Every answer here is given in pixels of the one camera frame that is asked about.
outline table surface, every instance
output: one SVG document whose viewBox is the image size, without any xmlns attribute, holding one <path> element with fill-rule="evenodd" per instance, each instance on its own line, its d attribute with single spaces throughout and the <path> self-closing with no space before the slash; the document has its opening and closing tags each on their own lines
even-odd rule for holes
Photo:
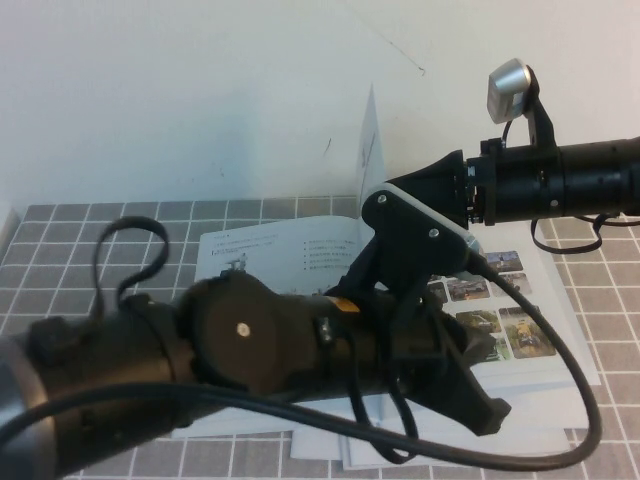
<svg viewBox="0 0 640 480">
<path fill-rule="evenodd" d="M 200 235 L 312 215 L 356 215 L 353 197 L 216 202 L 34 205 L 28 209 L 0 267 L 0 334 L 11 335 L 45 315 L 85 316 L 94 242 L 121 215 L 146 215 L 164 223 L 171 256 L 138 292 L 158 301 L 180 295 L 194 278 Z M 575 219 L 543 222 L 552 246 L 593 239 Z M 557 256 L 557 267 L 592 349 L 602 386 L 595 387 L 604 439 L 584 464 L 563 471 L 513 474 L 461 467 L 399 467 L 343 471 L 341 462 L 289 458 L 288 432 L 230 437 L 161 438 L 70 477 L 74 480 L 190 478 L 393 478 L 418 479 L 623 479 L 640 478 L 640 227 L 604 227 L 601 251 Z M 103 247 L 102 283 L 113 299 L 118 281 L 160 248 L 141 231 L 119 232 Z M 567 431 L 575 442 L 584 433 Z"/>
</svg>

